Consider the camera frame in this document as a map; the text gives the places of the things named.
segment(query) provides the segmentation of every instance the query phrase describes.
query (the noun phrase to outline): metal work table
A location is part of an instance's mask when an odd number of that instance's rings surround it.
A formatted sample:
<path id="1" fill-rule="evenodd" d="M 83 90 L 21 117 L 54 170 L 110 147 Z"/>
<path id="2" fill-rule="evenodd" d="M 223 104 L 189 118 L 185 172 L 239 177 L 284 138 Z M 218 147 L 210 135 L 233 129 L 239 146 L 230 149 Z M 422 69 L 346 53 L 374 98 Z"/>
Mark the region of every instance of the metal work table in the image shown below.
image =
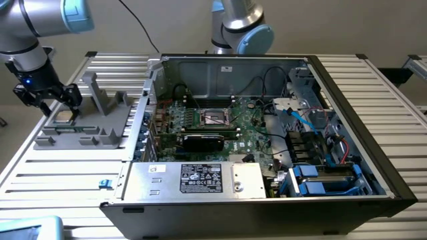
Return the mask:
<path id="1" fill-rule="evenodd" d="M 409 55 L 404 65 L 427 82 L 427 55 Z"/>
<path id="2" fill-rule="evenodd" d="M 368 59 L 356 55 L 318 57 L 420 202 L 393 218 L 373 219 L 346 236 L 297 239 L 426 239 L 427 118 Z M 99 87 L 107 89 L 110 95 L 122 90 L 138 98 L 149 79 L 149 67 L 149 55 L 99 53 L 86 57 L 71 81 L 79 84 L 82 94 L 89 95 L 81 77 L 86 71 L 97 72 Z M 47 156 L 35 151 L 33 139 L 47 121 L 42 118 L 0 175 L 0 221 L 58 215 L 69 239 L 125 239 L 99 210 L 101 202 L 114 198 L 121 187 L 99 189 L 99 180 L 114 179 L 118 183 L 130 169 L 131 164 L 123 162 L 123 158 L 129 145 L 131 147 L 127 137 L 137 104 L 138 101 L 129 116 L 121 148 L 90 154 L 57 150 Z"/>

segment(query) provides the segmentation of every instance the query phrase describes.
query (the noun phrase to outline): cpu socket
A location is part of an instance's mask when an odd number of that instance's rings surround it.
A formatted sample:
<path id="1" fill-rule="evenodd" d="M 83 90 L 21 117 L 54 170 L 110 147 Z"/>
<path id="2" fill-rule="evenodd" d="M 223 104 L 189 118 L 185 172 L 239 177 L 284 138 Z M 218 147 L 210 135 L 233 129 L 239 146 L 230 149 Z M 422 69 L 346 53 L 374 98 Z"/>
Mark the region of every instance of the cpu socket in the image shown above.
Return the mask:
<path id="1" fill-rule="evenodd" d="M 230 125 L 229 113 L 225 110 L 205 109 L 201 111 L 203 125 Z"/>

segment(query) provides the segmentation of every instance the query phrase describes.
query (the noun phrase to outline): power supply label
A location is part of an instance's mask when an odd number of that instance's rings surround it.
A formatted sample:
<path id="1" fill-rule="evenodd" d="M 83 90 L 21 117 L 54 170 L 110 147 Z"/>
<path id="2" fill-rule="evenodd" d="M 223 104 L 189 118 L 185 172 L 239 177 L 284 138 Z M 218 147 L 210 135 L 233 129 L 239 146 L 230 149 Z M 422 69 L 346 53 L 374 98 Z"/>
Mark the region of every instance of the power supply label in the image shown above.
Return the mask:
<path id="1" fill-rule="evenodd" d="M 222 193 L 222 165 L 182 164 L 179 190 L 183 194 Z"/>

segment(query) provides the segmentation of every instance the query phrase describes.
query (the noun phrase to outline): green circuit board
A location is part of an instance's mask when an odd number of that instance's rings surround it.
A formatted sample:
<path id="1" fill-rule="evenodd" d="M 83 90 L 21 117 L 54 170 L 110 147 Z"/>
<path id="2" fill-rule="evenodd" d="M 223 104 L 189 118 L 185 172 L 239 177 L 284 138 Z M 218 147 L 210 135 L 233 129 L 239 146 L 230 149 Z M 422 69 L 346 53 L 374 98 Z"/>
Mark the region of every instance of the green circuit board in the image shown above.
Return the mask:
<path id="1" fill-rule="evenodd" d="M 225 125 L 210 125 L 210 128 L 218 127 L 221 130 L 214 131 L 213 134 L 219 134 L 226 137 L 223 150 L 219 152 L 186 152 L 181 146 L 179 139 L 186 133 L 182 131 L 183 126 L 189 129 L 203 128 L 201 114 L 206 109 L 186 108 L 178 101 L 173 102 L 162 109 L 162 113 L 167 116 L 162 116 L 162 124 L 158 124 L 158 159 L 159 162 L 198 162 L 198 161 L 241 161 L 242 158 L 253 154 L 255 162 L 261 164 L 264 172 L 268 171 L 270 164 L 273 163 L 273 153 L 270 147 L 266 147 L 262 152 L 262 146 L 270 140 L 269 136 L 257 132 L 251 119 L 257 120 L 257 129 L 266 133 L 266 127 L 261 127 L 262 123 L 262 111 L 258 108 L 250 109 L 249 104 L 255 104 L 255 101 L 249 98 L 239 99 L 231 108 L 210 108 L 210 111 L 226 111 L 229 116 L 227 128 L 237 129 L 239 132 L 222 132 Z"/>

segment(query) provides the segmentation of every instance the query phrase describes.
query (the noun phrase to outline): motherboard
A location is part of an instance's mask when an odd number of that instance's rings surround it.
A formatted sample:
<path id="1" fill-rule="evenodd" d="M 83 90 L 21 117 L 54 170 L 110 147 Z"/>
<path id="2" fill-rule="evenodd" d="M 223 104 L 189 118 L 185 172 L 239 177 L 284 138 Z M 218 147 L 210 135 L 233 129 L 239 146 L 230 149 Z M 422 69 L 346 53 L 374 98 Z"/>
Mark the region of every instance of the motherboard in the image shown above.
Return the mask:
<path id="1" fill-rule="evenodd" d="M 182 100 L 161 102 L 155 122 L 159 162 L 245 161 L 259 163 L 266 171 L 272 169 L 274 158 L 270 137 L 262 134 L 268 133 L 262 105 L 251 98 L 207 108 L 187 107 Z M 183 146 L 186 136 L 222 136 L 223 147 L 219 151 L 189 151 Z"/>

